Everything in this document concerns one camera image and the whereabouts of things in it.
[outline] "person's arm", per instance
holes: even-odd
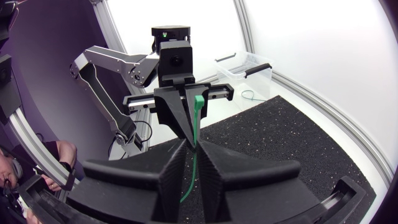
[[[57,141],[58,155],[60,157],[60,162],[66,162],[73,168],[76,163],[76,146],[68,141]],[[50,177],[42,175],[45,183],[48,185],[49,189],[56,192],[61,190],[61,187]]]
[[[60,162],[67,162],[73,168],[76,162],[76,146],[68,141],[57,141]]]

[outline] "camera lens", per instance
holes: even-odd
[[[171,64],[172,66],[174,66],[174,67],[181,66],[182,63],[183,63],[183,60],[182,60],[182,58],[181,58],[180,56],[178,56],[178,55],[173,56],[173,57],[170,59],[170,64]]]

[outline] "black cable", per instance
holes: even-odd
[[[126,155],[126,152],[124,152],[123,156],[119,160],[123,159],[124,155]]]
[[[149,136],[149,138],[147,138],[145,140],[142,140],[141,143],[150,140],[150,138],[152,137],[152,127],[150,126],[150,124],[148,122],[146,122],[146,121],[133,121],[133,122],[142,122],[142,123],[146,123],[148,125],[148,127],[150,129],[150,136]]]
[[[111,157],[111,148],[112,148],[112,146],[113,146],[113,142],[114,142],[115,139],[116,139],[116,136],[113,137],[113,140],[112,140],[112,142],[111,142],[111,145],[110,145],[109,148],[108,148],[108,158]]]
[[[26,115],[25,115],[25,109],[24,109],[24,103],[22,102],[21,92],[19,91],[19,85],[18,85],[17,77],[15,76],[14,69],[13,69],[12,67],[11,67],[11,71],[12,71],[12,76],[14,76],[15,83],[17,84],[17,89],[18,89],[19,98],[21,99],[21,108],[22,108],[22,112],[23,112],[24,116],[26,117]]]
[[[45,147],[47,147],[47,142],[45,142],[44,136],[42,135],[42,133],[36,133],[36,135],[40,136],[42,138],[42,143]]]

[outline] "person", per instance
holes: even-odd
[[[76,146],[68,141],[52,141],[44,143],[47,150],[58,160],[68,171],[72,171],[76,163]],[[0,191],[10,189],[15,192],[18,186],[28,181],[35,171],[32,166],[36,166],[35,162],[30,158],[25,149],[18,145],[12,150],[18,158],[14,158],[6,151],[0,150]],[[45,183],[53,192],[61,190],[61,187],[50,177],[42,174]],[[30,209],[23,209],[23,216],[26,218],[27,223],[40,223]]]

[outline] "white wall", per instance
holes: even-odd
[[[377,0],[245,0],[256,53],[335,105],[398,165],[398,46]]]
[[[230,0],[108,0],[108,4],[129,54],[151,53],[151,27],[190,26],[193,74],[197,80],[216,73],[212,66],[215,58],[244,50],[235,6]]]

